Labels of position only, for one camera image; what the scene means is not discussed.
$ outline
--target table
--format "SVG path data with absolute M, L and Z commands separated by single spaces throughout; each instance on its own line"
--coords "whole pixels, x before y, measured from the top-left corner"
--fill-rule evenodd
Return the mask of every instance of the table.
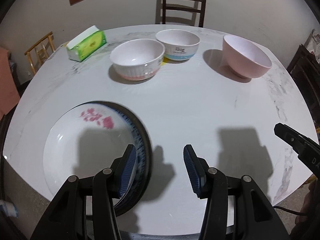
M 164 29 L 197 34 L 201 43 L 190 60 L 164 63 L 145 82 L 127 82 L 111 67 L 110 52 L 136 38 L 155 38 Z M 297 154 L 273 133 L 285 123 L 317 141 L 315 127 L 297 86 L 272 52 L 258 45 L 272 68 L 245 83 L 221 64 L 225 33 L 190 26 L 141 25 L 105 31 L 108 44 L 79 63 L 58 49 L 38 71 L 13 115 L 3 155 L 37 192 L 51 200 L 43 170 L 43 150 L 51 127 L 69 109 L 92 100 L 120 103 L 144 123 L 154 166 L 140 202 L 118 217 L 119 228 L 153 235 L 198 233 L 206 200 L 192 192 L 182 150 L 197 155 L 228 176 L 253 177 L 273 205 L 311 174 Z M 229 202 L 228 225 L 233 224 Z

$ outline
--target person's hand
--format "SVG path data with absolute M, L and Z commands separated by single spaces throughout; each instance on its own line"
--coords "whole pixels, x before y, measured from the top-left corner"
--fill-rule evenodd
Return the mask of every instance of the person's hand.
M 311 182 L 309 184 L 308 189 L 310 191 L 304 197 L 303 205 L 302 205 L 302 208 L 300 210 L 301 213 L 305 213 L 305 214 L 308 213 L 309 207 L 310 207 L 310 203 L 313 200 L 313 195 L 314 195 L 314 191 L 315 191 L 315 188 L 316 188 L 316 183 L 317 183 L 317 180 L 314 180 L 313 182 Z M 294 223 L 298 224 L 298 223 L 301 223 L 301 222 L 305 222 L 305 221 L 307 221 L 307 219 L 308 219 L 307 216 L 297 216 L 295 221 L 294 221 Z
M 309 192 L 304 198 L 301 208 L 307 216 L 297 216 L 295 227 L 290 234 L 291 240 L 314 240 L 320 235 L 320 180 L 315 180 L 309 185 Z

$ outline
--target white marble table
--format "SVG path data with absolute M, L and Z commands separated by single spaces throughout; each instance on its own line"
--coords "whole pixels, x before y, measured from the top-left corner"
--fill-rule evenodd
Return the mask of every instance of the white marble table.
M 111 67 L 117 45 L 156 32 L 180 28 L 201 43 L 188 61 L 166 63 L 150 80 L 129 83 Z M 154 149 L 154 168 L 141 201 L 118 218 L 122 230 L 154 235 L 198 233 L 206 200 L 192 192 L 182 150 L 197 155 L 228 176 L 252 176 L 271 203 L 297 189 L 311 172 L 273 133 L 285 123 L 317 141 L 307 105 L 272 52 L 271 70 L 248 83 L 221 62 L 225 33 L 189 26 L 142 25 L 105 31 L 108 44 L 85 61 L 68 60 L 61 48 L 41 67 L 21 98 L 6 137 L 3 155 L 37 192 L 52 199 L 44 178 L 43 150 L 54 123 L 69 109 L 92 100 L 120 103 L 144 123 Z M 232 204 L 228 225 L 233 224 Z

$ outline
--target newspaper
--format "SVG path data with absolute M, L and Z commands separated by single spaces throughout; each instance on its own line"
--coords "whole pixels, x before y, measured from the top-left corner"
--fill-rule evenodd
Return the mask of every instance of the newspaper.
M 312 30 L 305 47 L 311 54 L 315 55 L 317 62 L 320 64 L 320 33 Z

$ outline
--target pink cloth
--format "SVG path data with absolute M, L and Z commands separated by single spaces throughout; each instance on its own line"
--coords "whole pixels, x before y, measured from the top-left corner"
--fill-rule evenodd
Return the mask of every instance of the pink cloth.
M 10 71 L 8 51 L 0 47 L 0 119 L 9 113 L 19 100 L 20 96 Z

